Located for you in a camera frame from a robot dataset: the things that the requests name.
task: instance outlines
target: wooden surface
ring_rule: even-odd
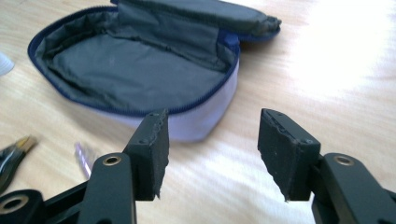
[[[139,223],[313,223],[311,202],[284,203],[257,150],[260,111],[281,111],[312,133],[321,154],[362,161],[396,191],[396,2],[234,0],[279,17],[281,33],[243,44],[238,88],[210,136],[172,142],[162,197],[137,203]],[[0,77],[0,147],[32,134],[39,144],[7,192],[45,199],[84,176],[74,144],[121,151],[134,129],[65,100],[26,50],[50,23],[107,1],[0,0],[0,51],[14,69]]]

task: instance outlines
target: pouch lid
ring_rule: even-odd
[[[279,31],[281,20],[259,10],[219,0],[112,0],[114,4],[145,7],[185,20],[205,23],[237,34],[240,40],[266,40]]]

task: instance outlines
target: zippered pouch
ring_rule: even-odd
[[[65,98],[137,127],[169,111],[169,135],[203,140],[236,90],[239,41],[265,41],[281,23],[217,0],[120,0],[51,24],[28,48]]]

